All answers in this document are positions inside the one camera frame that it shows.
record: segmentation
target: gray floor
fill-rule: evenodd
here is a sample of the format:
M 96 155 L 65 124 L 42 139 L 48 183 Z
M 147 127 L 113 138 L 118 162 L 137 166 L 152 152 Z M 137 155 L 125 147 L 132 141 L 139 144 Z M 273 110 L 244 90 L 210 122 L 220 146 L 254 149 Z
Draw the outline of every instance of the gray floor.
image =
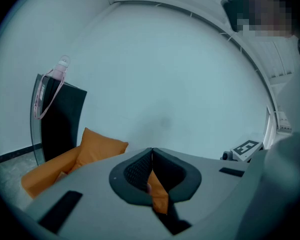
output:
M 6 202 L 22 210 L 31 203 L 32 198 L 21 186 L 21 178 L 35 167 L 33 152 L 0 163 L 0 195 Z

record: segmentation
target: black mesh grille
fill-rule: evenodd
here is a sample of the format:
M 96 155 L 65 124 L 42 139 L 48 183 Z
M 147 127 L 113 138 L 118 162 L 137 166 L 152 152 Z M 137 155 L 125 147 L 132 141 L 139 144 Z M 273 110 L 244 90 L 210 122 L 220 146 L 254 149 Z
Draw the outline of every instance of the black mesh grille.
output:
M 146 192 L 147 182 L 151 171 L 152 155 L 149 153 L 125 168 L 123 174 L 127 182 Z

